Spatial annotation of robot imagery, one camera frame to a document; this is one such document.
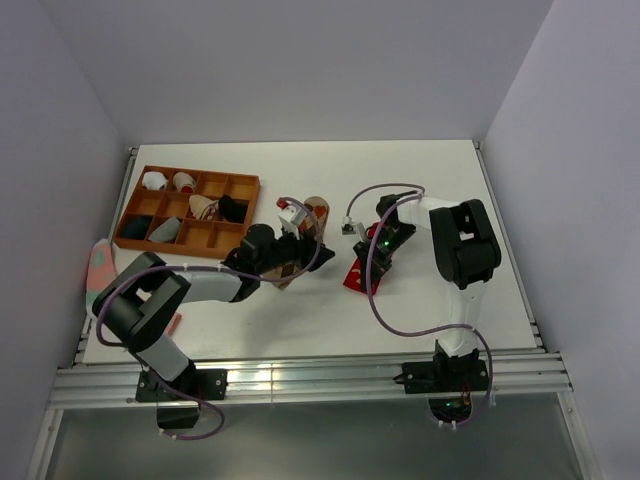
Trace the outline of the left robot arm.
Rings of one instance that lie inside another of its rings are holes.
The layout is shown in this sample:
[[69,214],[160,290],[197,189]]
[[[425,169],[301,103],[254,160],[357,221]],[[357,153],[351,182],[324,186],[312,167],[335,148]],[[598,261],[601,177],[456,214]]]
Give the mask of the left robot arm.
[[312,230],[277,237],[266,224],[251,226],[240,245],[218,265],[168,265],[153,252],[139,255],[92,305],[96,336],[105,346],[123,347],[149,368],[172,399],[192,398],[202,389],[194,362],[166,329],[183,303],[238,303],[251,296],[265,275],[287,265],[313,272],[335,257]]

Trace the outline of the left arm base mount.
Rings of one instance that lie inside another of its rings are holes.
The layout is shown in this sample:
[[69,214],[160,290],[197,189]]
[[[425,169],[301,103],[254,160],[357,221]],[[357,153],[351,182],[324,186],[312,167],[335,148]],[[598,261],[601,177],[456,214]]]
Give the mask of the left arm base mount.
[[[213,401],[226,396],[228,372],[225,369],[188,367],[173,381],[163,380],[153,370],[143,370],[135,393],[137,403],[156,405],[156,424],[171,438],[195,441],[219,433],[226,423],[224,412]],[[215,413],[219,423],[204,433],[189,433],[206,413]]]

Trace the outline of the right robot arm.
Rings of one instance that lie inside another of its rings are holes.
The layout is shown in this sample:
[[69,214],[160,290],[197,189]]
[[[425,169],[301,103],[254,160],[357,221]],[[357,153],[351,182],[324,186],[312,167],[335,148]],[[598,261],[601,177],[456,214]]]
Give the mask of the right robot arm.
[[[360,291],[388,332],[404,338],[436,336],[434,381],[443,389],[455,389],[466,379],[467,368],[479,361],[478,346],[486,344],[477,329],[480,306],[502,260],[485,206],[478,199],[453,202],[409,191],[381,197],[376,211],[378,224],[364,231],[353,247],[360,264]],[[390,270],[393,254],[419,228],[431,234],[435,265],[447,287],[447,310],[437,327],[405,332],[382,318],[374,285]]]

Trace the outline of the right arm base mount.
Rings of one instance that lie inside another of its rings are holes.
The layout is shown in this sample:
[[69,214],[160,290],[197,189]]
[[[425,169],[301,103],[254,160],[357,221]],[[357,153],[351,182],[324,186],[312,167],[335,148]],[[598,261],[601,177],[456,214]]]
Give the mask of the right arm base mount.
[[439,422],[460,424],[473,413],[473,393],[485,393],[489,373],[483,360],[406,362],[393,378],[407,395],[429,394],[428,405]]

